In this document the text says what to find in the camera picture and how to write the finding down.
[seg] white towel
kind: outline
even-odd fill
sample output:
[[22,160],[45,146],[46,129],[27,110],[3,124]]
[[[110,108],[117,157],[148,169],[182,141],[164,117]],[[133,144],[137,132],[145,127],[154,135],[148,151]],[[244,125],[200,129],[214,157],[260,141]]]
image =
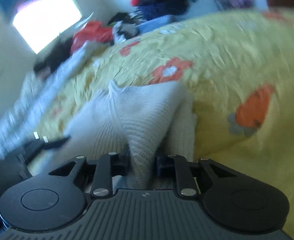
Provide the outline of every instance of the white towel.
[[162,141],[167,153],[193,160],[196,118],[191,109],[192,96],[179,82],[122,89],[111,81],[109,91],[100,90],[71,120],[65,131],[71,139],[51,164],[77,155],[98,159],[128,144],[131,172],[126,187],[144,189]]

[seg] white blanket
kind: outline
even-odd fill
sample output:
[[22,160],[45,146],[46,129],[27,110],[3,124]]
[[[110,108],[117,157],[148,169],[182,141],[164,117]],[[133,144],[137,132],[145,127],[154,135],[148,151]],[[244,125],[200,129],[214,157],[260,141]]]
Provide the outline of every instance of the white blanket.
[[0,159],[30,136],[65,81],[77,74],[99,45],[87,42],[43,83],[28,73],[19,99],[0,119]]
[[121,152],[128,144],[131,172],[122,187],[146,188],[162,142],[167,154],[193,160],[192,102],[179,82],[121,89],[111,81],[71,120],[65,132],[71,139],[53,153],[50,168],[77,155],[93,160]]

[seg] ribbed black surface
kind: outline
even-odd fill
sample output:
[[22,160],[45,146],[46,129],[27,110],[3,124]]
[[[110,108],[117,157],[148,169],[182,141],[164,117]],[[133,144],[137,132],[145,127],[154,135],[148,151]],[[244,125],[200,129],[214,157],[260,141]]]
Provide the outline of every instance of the ribbed black surface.
[[0,240],[289,240],[277,231],[240,235],[214,224],[194,201],[171,190],[119,190],[111,199],[95,200],[83,217],[55,232],[30,234],[9,229]]

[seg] black device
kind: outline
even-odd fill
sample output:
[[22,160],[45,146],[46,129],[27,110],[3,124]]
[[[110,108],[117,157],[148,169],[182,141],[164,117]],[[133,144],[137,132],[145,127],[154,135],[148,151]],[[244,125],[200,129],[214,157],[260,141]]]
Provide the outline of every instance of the black device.
[[213,160],[157,154],[155,175],[174,189],[113,193],[112,177],[126,176],[129,160],[128,149],[77,156],[11,187],[0,198],[8,228],[0,240],[291,239],[282,231],[288,200],[270,185]]
[[0,160],[0,196],[10,187],[32,177],[27,165],[42,150],[57,149],[64,145],[69,137],[56,141],[44,139],[31,139],[22,146],[7,153],[4,159]]

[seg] black cloth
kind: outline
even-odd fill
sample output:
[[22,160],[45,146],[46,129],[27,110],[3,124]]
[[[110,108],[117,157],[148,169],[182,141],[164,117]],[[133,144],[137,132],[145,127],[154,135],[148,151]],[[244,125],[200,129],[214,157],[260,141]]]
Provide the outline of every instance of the black cloth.
[[110,21],[107,23],[107,25],[110,25],[112,23],[123,21],[124,23],[134,24],[135,21],[130,18],[128,13],[119,12],[114,17],[110,19]]
[[44,61],[34,65],[34,72],[38,73],[45,67],[50,67],[51,73],[55,72],[61,63],[70,57],[70,49],[73,38],[68,38],[64,42],[58,42]]

